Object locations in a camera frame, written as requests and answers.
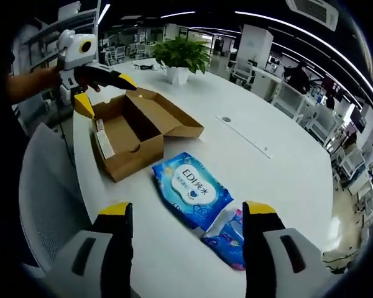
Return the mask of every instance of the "air conditioner vent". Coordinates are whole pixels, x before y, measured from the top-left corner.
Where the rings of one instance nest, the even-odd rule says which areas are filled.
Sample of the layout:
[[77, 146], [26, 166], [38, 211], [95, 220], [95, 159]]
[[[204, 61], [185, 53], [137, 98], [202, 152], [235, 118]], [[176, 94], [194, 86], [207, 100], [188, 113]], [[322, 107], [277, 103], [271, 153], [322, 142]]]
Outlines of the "air conditioner vent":
[[286, 0], [289, 8], [315, 20], [332, 31], [336, 30], [338, 11], [322, 0]]

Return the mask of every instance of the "robotic arm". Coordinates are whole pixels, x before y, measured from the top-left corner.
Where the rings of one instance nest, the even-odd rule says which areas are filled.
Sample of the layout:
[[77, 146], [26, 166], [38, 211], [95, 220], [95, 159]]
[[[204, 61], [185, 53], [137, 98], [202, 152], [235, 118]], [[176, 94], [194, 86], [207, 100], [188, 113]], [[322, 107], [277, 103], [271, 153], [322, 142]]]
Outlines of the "robotic arm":
[[94, 118], [90, 100], [78, 83], [81, 76], [104, 87], [111, 85], [119, 89], [136, 90], [136, 84], [128, 75], [95, 60], [97, 38], [94, 34], [76, 34], [74, 30], [65, 30], [58, 40], [58, 49], [58, 66], [62, 69], [61, 98], [63, 102], [71, 101], [79, 114]]

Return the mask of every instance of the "green plant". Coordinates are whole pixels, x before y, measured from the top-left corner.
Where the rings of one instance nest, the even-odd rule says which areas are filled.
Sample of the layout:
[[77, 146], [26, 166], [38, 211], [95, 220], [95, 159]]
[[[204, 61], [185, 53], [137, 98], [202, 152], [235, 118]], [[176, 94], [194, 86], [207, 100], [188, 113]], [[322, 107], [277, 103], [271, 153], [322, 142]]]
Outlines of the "green plant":
[[154, 48], [154, 58], [160, 65], [168, 67], [187, 67], [192, 73], [200, 70], [206, 71], [206, 63], [209, 62], [208, 49], [205, 42], [192, 42], [185, 38], [176, 37], [158, 44]]

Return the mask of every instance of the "label on box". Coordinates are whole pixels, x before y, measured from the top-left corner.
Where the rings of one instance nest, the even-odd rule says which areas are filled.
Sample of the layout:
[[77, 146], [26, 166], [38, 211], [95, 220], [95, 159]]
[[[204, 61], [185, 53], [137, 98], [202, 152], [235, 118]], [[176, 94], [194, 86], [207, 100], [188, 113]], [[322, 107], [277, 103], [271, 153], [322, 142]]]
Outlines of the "label on box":
[[97, 124], [97, 132], [105, 129], [104, 121], [102, 119], [98, 119], [95, 123]]
[[102, 153], [105, 159], [112, 157], [114, 155], [113, 148], [109, 142], [108, 136], [106, 135], [105, 129], [97, 132], [98, 143], [101, 146]]

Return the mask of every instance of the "box lid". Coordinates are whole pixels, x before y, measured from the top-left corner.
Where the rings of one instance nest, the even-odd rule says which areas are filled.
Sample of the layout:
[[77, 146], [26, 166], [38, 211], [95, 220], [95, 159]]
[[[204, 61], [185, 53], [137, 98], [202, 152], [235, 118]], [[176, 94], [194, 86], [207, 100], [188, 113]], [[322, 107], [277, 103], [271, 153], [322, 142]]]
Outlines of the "box lid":
[[203, 131], [202, 125], [159, 93], [137, 88], [126, 95], [163, 135], [199, 137]]

